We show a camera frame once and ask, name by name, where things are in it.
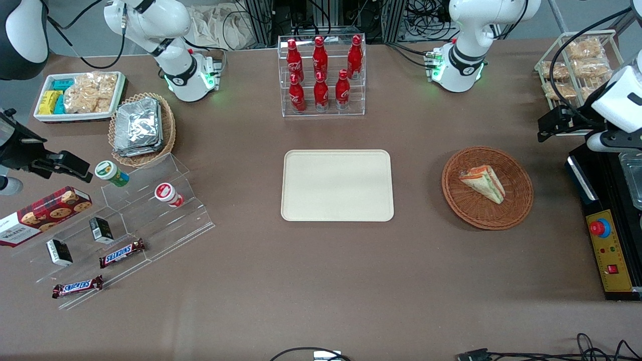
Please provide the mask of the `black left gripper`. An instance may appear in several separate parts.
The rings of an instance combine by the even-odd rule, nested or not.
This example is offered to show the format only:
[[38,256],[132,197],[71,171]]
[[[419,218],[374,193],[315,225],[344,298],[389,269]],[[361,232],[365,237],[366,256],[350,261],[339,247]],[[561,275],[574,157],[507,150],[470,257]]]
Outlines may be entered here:
[[571,109],[568,105],[558,105],[552,109],[553,116],[542,116],[537,120],[537,141],[544,142],[560,133],[580,130],[589,132],[603,131],[603,117],[590,106],[583,105]]

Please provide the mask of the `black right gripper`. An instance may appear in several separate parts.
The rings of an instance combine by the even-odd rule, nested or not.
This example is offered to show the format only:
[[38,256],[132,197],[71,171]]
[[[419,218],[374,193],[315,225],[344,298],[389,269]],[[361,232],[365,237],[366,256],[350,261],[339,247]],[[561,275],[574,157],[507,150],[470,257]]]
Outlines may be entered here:
[[40,137],[26,126],[15,121],[14,110],[2,110],[2,166],[13,170],[23,170],[50,179],[53,172],[62,170],[66,174],[90,183],[93,174],[90,164],[69,151],[59,153],[59,167],[56,163],[58,154],[48,151],[46,138]]

